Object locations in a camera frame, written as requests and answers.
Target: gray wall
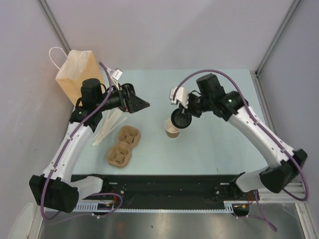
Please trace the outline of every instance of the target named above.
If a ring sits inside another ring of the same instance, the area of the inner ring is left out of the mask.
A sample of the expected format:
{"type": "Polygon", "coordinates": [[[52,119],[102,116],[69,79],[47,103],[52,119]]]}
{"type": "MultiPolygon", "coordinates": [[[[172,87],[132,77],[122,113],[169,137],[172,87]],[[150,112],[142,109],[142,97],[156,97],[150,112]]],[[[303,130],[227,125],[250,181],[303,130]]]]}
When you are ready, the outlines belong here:
{"type": "Polygon", "coordinates": [[[292,0],[47,0],[73,49],[120,69],[255,70],[292,0]]]}
{"type": "Polygon", "coordinates": [[[319,1],[301,3],[261,73],[275,128],[294,148],[308,153],[304,166],[309,203],[319,222],[319,1]]]}
{"type": "MultiPolygon", "coordinates": [[[[0,238],[34,202],[28,181],[54,156],[71,105],[55,82],[48,50],[58,41],[34,0],[5,0],[0,7],[0,238]]],[[[63,57],[53,57],[62,63],[63,57]]]]}

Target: paper cup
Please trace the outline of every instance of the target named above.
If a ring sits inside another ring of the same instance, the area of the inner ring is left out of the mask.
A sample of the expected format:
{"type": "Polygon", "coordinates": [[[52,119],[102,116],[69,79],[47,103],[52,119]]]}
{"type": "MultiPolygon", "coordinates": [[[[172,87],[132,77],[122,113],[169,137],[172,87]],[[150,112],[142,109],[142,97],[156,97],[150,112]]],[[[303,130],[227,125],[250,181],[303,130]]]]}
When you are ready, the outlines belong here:
{"type": "Polygon", "coordinates": [[[164,126],[165,126],[165,130],[166,130],[166,133],[167,133],[168,137],[176,138],[179,135],[180,128],[176,128],[172,124],[170,118],[165,121],[165,125],[164,126]]]}

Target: table surface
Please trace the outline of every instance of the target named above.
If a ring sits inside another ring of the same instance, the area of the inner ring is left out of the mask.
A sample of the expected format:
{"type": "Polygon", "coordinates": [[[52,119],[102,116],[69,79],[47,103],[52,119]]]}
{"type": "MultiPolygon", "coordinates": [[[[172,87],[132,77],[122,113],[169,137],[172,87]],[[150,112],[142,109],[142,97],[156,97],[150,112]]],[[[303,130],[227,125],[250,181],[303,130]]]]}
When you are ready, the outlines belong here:
{"type": "MultiPolygon", "coordinates": [[[[96,132],[88,141],[75,165],[73,174],[117,175],[212,175],[249,172],[266,166],[266,161],[252,143],[235,127],[211,112],[201,118],[193,118],[191,125],[183,129],[177,138],[169,138],[164,123],[177,106],[169,100],[170,89],[196,70],[126,70],[120,83],[132,83],[138,97],[151,107],[135,114],[123,113],[128,119],[104,138],[98,146],[92,146],[93,137],[104,124],[103,113],[96,132]],[[124,125],[136,127],[141,140],[132,150],[129,164],[123,168],[111,166],[106,154],[117,143],[117,134],[124,125]]],[[[222,70],[232,77],[242,90],[246,100],[263,120],[262,111],[249,70],[222,70]]],[[[198,90],[193,77],[184,84],[189,91],[198,90]]],[[[218,76],[225,92],[234,90],[228,80],[218,76]]]]}

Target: brown paper bag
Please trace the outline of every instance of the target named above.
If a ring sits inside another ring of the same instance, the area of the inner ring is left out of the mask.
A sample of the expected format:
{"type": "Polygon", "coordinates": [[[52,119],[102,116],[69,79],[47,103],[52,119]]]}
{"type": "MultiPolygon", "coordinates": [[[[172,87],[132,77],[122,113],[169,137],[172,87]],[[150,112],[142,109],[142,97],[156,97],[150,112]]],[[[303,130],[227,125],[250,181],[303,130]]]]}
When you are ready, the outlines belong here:
{"type": "Polygon", "coordinates": [[[68,96],[73,105],[76,104],[77,100],[81,97],[81,87],[82,82],[90,79],[96,78],[102,84],[104,83],[103,77],[101,75],[99,66],[95,60],[93,51],[76,51],[71,50],[69,55],[66,55],[66,61],[59,68],[51,58],[51,50],[49,51],[49,56],[53,64],[59,69],[55,80],[60,85],[64,93],[68,96]]]}

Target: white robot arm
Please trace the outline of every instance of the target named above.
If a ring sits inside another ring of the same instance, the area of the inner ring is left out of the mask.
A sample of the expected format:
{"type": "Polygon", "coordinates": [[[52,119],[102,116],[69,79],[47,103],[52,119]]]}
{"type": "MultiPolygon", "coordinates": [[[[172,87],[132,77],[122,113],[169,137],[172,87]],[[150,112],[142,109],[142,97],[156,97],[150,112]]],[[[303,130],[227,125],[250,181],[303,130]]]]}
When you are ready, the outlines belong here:
{"type": "Polygon", "coordinates": [[[111,88],[112,92],[106,99],[108,90],[105,89],[105,93],[102,94],[99,80],[88,79],[83,82],[82,98],[78,100],[71,115],[70,124],[60,148],[43,174],[33,175],[29,181],[38,205],[44,198],[44,207],[70,213],[79,199],[101,191],[103,184],[101,178],[88,176],[71,182],[71,176],[83,147],[102,119],[102,111],[119,108],[123,112],[135,113],[150,106],[148,102],[135,95],[132,84],[118,86],[118,88],[111,88]],[[88,115],[93,111],[96,113],[89,118],[88,115]]]}
{"type": "Polygon", "coordinates": [[[295,151],[278,138],[255,114],[253,109],[246,108],[238,92],[225,93],[217,77],[208,74],[197,79],[200,96],[189,93],[180,87],[174,98],[176,88],[170,91],[172,105],[179,105],[171,115],[171,121],[177,128],[186,128],[192,117],[200,117],[203,112],[211,111],[240,130],[265,158],[268,167],[249,173],[239,174],[233,182],[243,192],[267,188],[279,193],[298,175],[288,155],[291,155],[300,167],[307,154],[302,150],[295,151]],[[280,148],[274,139],[282,145],[280,148]]]}

